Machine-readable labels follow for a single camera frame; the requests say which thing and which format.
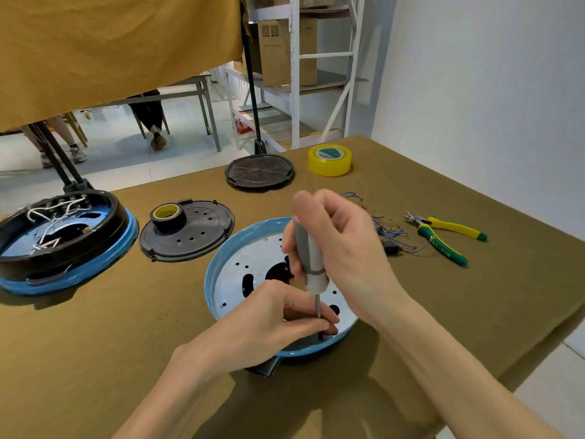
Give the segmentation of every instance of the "hand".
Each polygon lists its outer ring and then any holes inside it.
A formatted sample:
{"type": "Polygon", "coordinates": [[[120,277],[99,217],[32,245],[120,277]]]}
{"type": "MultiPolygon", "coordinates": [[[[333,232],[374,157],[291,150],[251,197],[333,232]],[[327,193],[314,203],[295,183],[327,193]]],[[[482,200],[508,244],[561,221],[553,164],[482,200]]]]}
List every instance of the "hand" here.
{"type": "MultiPolygon", "coordinates": [[[[370,215],[333,191],[313,196],[299,191],[293,197],[298,221],[323,251],[328,276],[357,317],[379,327],[393,306],[409,300],[394,276],[370,215]]],[[[296,252],[294,219],[284,230],[282,252],[291,272],[303,276],[296,252]]]]}
{"type": "MultiPolygon", "coordinates": [[[[319,331],[337,334],[334,324],[339,317],[323,302],[321,314],[316,317],[313,295],[266,280],[190,344],[195,351],[206,352],[218,372],[229,373],[267,361],[302,337],[319,331]]],[[[190,344],[182,347],[191,348],[190,344]]]]}

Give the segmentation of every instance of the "roll of tape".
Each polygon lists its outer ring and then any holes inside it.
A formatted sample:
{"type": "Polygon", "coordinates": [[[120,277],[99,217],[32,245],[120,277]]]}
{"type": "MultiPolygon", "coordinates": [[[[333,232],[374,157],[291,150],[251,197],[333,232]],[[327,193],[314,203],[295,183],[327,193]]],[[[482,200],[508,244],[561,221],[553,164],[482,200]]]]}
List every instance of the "roll of tape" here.
{"type": "Polygon", "coordinates": [[[352,152],[344,146],[324,143],[309,150],[309,169],[320,176],[341,176],[352,165],[352,152]]]}
{"type": "Polygon", "coordinates": [[[186,215],[178,203],[165,203],[150,211],[150,220],[160,232],[175,232],[185,226],[186,215]]]}

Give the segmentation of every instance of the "shoe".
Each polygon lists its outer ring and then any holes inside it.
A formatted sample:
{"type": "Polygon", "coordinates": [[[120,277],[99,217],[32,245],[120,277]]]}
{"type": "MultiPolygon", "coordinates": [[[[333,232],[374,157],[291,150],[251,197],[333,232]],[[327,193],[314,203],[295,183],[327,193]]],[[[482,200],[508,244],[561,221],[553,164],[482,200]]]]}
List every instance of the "shoe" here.
{"type": "Polygon", "coordinates": [[[53,167],[53,163],[48,159],[47,154],[43,152],[40,153],[40,164],[43,165],[44,169],[49,169],[53,167]]]}
{"type": "Polygon", "coordinates": [[[87,155],[80,147],[70,146],[69,151],[71,151],[71,161],[73,163],[83,163],[87,160],[87,155]]]}
{"type": "Polygon", "coordinates": [[[154,151],[160,151],[167,145],[167,140],[160,134],[155,135],[152,140],[150,140],[150,147],[154,151]]]}

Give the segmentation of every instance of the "gray metal table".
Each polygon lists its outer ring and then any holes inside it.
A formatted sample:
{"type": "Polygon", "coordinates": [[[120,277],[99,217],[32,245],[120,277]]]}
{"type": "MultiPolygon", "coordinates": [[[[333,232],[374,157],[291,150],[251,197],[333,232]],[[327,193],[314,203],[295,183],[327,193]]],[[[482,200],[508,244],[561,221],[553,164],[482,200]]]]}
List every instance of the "gray metal table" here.
{"type": "Polygon", "coordinates": [[[94,108],[105,108],[106,106],[116,106],[116,105],[129,105],[131,103],[143,103],[143,102],[151,102],[155,100],[167,100],[170,98],[181,98],[181,97],[191,97],[197,95],[199,97],[199,103],[201,105],[201,113],[203,114],[203,120],[205,122],[205,129],[207,131],[207,135],[211,135],[215,141],[215,147],[217,148],[218,152],[221,151],[221,147],[219,146],[219,137],[217,128],[215,126],[215,117],[214,117],[214,110],[211,106],[211,96],[209,95],[209,86],[207,84],[207,78],[211,77],[211,73],[204,72],[200,73],[199,75],[194,75],[193,77],[189,77],[185,80],[178,81],[169,85],[168,87],[160,87],[158,90],[161,92],[160,95],[149,95],[148,97],[134,97],[134,98],[122,98],[120,100],[115,100],[109,103],[103,103],[98,106],[94,106],[94,108]],[[179,87],[179,86],[187,86],[187,85],[195,85],[196,89],[187,89],[186,91],[175,91],[175,92],[168,92],[165,94],[165,89],[170,87],[179,87]],[[202,99],[202,96],[205,97],[207,102],[207,108],[209,109],[209,120],[207,119],[207,113],[205,111],[205,105],[202,99]]]}

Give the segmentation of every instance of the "black metal pole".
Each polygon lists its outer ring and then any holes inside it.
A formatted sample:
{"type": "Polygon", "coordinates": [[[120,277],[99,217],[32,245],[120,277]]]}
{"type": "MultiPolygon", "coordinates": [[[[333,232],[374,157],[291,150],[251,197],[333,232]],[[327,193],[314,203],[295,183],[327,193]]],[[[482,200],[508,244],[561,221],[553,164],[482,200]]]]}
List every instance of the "black metal pole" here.
{"type": "Polygon", "coordinates": [[[45,139],[43,139],[44,133],[41,130],[42,128],[45,128],[48,132],[47,125],[45,125],[44,122],[35,122],[28,125],[28,127],[30,131],[33,132],[34,138],[39,143],[39,146],[43,149],[44,153],[47,154],[49,161],[53,164],[53,167],[55,168],[57,174],[59,174],[59,177],[61,177],[61,180],[63,181],[65,186],[71,185],[72,183],[71,180],[69,179],[69,176],[62,168],[61,164],[55,157],[55,154],[53,154],[51,147],[47,144],[45,139]]]}
{"type": "Polygon", "coordinates": [[[252,57],[250,56],[250,46],[248,44],[246,28],[244,26],[243,3],[240,4],[241,23],[242,23],[242,45],[244,46],[244,58],[246,59],[246,72],[248,73],[248,83],[250,84],[250,100],[252,100],[252,114],[254,115],[254,127],[256,128],[256,139],[254,140],[254,153],[266,154],[266,146],[260,135],[260,120],[258,119],[258,105],[256,103],[256,89],[254,88],[254,75],[252,74],[252,57]]]}
{"type": "Polygon", "coordinates": [[[67,167],[75,181],[77,183],[83,183],[83,178],[79,175],[79,171],[77,171],[75,166],[73,166],[73,163],[69,160],[69,157],[67,156],[67,154],[65,154],[63,148],[57,143],[57,140],[55,140],[55,137],[53,137],[53,134],[48,130],[47,126],[46,125],[41,126],[40,130],[43,133],[47,142],[49,142],[49,144],[53,147],[55,153],[61,158],[63,164],[67,167]]]}

